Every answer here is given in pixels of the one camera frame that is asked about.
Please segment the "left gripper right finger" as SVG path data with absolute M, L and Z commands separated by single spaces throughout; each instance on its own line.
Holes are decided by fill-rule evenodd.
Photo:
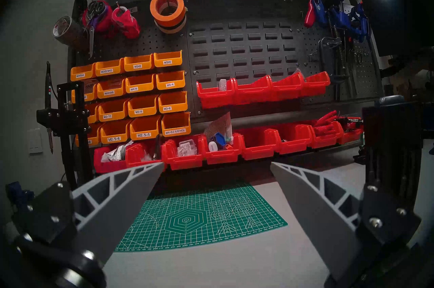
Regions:
M 391 281 L 421 218 L 406 202 L 366 182 L 359 197 L 323 173 L 272 162 L 298 223 L 329 270 L 327 281 Z

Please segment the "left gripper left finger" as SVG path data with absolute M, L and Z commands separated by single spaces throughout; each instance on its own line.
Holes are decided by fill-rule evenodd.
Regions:
M 163 162 L 118 170 L 73 191 L 68 182 L 54 183 L 14 213 L 14 225 L 33 242 L 90 251 L 105 264 L 163 170 Z

